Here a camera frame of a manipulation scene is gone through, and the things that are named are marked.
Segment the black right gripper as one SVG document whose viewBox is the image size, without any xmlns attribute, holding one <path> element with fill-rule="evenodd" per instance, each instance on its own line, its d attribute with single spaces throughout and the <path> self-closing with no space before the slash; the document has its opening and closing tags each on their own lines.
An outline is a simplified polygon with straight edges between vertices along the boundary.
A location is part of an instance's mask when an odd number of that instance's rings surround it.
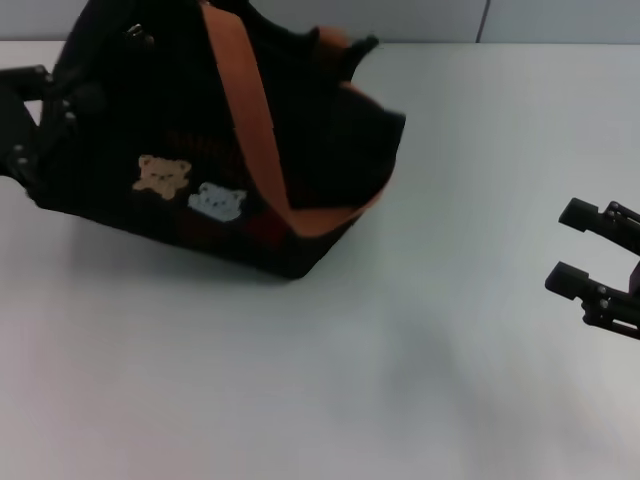
<svg viewBox="0 0 640 480">
<path fill-rule="evenodd" d="M 590 231 L 639 254 L 639 214 L 617 202 L 610 202 L 599 212 L 596 205 L 573 198 L 559 222 L 579 232 Z M 551 271 L 545 288 L 570 301 L 579 299 L 586 325 L 639 339 L 640 262 L 630 275 L 630 293 L 596 282 L 587 272 L 563 262 Z"/>
</svg>

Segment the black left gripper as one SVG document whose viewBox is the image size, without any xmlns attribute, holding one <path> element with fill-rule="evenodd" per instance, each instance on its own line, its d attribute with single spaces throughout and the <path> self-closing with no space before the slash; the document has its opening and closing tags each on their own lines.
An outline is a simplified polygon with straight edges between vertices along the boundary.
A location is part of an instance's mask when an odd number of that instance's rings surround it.
<svg viewBox="0 0 640 480">
<path fill-rule="evenodd" d="M 64 143 L 78 143 L 79 119 L 106 108 L 106 94 L 99 83 L 85 83 L 58 92 L 44 103 L 36 128 L 23 100 L 47 98 L 54 78 L 43 65 L 2 69 L 1 175 L 25 188 L 42 183 L 44 166 Z"/>
</svg>

